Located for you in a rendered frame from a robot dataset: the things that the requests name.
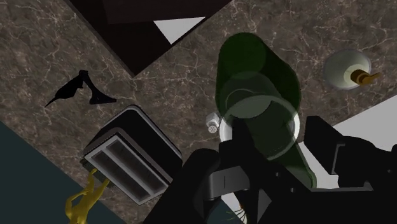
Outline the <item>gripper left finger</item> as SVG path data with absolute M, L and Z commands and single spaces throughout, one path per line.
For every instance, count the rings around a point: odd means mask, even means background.
M 251 221 L 259 211 L 259 191 L 267 201 L 279 199 L 272 166 L 254 147 L 244 120 L 232 122 L 232 139 L 219 150 L 195 150 L 143 224 L 205 224 L 204 202 L 238 192 Z

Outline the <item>dark green glass bottle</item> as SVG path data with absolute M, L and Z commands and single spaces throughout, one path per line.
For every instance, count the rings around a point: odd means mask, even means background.
M 244 121 L 256 149 L 285 166 L 306 187 L 317 185 L 296 143 L 301 90 L 294 70 L 257 35 L 230 36 L 218 55 L 215 102 L 227 126 Z

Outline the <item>white round bowl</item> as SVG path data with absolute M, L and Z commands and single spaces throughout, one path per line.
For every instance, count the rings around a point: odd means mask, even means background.
M 285 99 L 271 95 L 255 95 L 236 102 L 222 118 L 219 126 L 221 141 L 232 139 L 232 122 L 242 119 L 259 152 L 268 160 L 285 154 L 296 143 L 300 118 Z

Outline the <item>white soap dispenser gold pump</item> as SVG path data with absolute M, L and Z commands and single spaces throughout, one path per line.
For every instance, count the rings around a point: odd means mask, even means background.
M 371 84 L 380 76 L 372 72 L 370 59 L 358 50 L 341 50 L 330 55 L 323 66 L 324 79 L 335 88 L 351 90 Z

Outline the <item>black bird figure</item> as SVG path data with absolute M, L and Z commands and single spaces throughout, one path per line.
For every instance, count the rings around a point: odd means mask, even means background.
M 89 100 L 89 103 L 91 105 L 115 103 L 117 101 L 117 99 L 102 93 L 93 84 L 87 70 L 79 70 L 79 74 L 70 81 L 68 81 L 65 85 L 60 87 L 55 93 L 54 98 L 51 99 L 45 106 L 49 106 L 52 102 L 58 99 L 68 99 L 74 97 L 77 89 L 83 88 L 84 83 L 92 91 L 92 96 L 91 99 Z

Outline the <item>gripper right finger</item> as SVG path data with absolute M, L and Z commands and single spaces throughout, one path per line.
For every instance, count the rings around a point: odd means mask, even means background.
M 320 116 L 306 118 L 303 143 L 328 174 L 338 176 L 340 187 L 397 184 L 397 146 L 385 151 L 360 137 L 345 136 Z

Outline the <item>small white salt shaker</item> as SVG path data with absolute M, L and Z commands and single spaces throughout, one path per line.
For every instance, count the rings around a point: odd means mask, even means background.
M 214 134 L 217 133 L 220 122 L 221 122 L 221 118 L 219 117 L 219 114 L 217 112 L 213 112 L 210 113 L 209 115 L 207 115 L 206 117 L 206 125 L 207 125 L 207 129 L 210 133 Z

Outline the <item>black and silver toaster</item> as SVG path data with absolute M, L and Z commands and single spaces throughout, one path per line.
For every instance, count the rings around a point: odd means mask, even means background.
M 161 195 L 181 170 L 180 150 L 136 105 L 112 117 L 83 150 L 82 166 L 136 204 Z

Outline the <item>golden figure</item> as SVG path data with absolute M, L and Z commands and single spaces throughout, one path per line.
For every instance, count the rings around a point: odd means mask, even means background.
M 94 173 L 96 172 L 96 168 L 92 169 L 87 178 L 87 186 L 66 200 L 65 214 L 69 218 L 69 224 L 87 224 L 88 212 L 110 183 L 109 179 L 105 179 L 102 185 L 95 189 Z

